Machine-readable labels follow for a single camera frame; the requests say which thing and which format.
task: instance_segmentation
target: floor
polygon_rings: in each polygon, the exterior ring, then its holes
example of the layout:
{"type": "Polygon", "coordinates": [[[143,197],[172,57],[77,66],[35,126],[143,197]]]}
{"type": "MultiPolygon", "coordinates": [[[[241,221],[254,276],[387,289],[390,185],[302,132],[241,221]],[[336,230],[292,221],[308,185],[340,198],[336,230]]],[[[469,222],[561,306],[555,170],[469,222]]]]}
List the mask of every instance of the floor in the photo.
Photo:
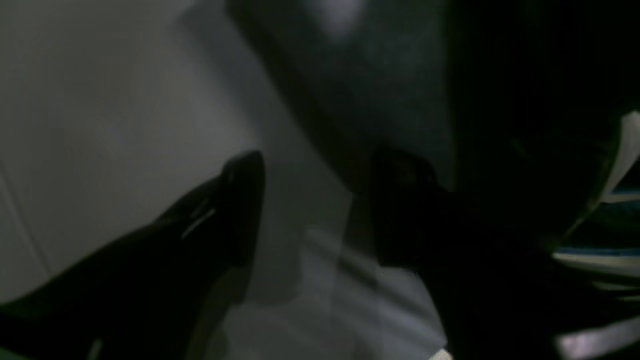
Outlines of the floor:
{"type": "Polygon", "coordinates": [[[185,27],[193,5],[0,4],[0,302],[260,149],[268,184],[248,298],[208,358],[429,359],[445,339],[421,282],[362,251],[361,199],[300,129],[222,2],[211,13],[217,62],[185,27]]]}

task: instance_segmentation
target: white floor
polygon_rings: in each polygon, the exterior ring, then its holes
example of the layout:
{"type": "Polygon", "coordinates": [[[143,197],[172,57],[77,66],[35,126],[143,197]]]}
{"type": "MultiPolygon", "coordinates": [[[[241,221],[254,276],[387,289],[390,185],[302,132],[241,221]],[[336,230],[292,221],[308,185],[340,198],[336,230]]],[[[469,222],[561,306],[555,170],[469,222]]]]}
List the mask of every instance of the white floor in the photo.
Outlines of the white floor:
{"type": "Polygon", "coordinates": [[[0,4],[0,302],[261,149],[257,259],[248,301],[223,325],[223,358],[429,359],[445,340],[422,284],[343,243],[351,194],[221,10],[212,21],[261,101],[229,90],[176,25],[191,5],[0,4]]]}

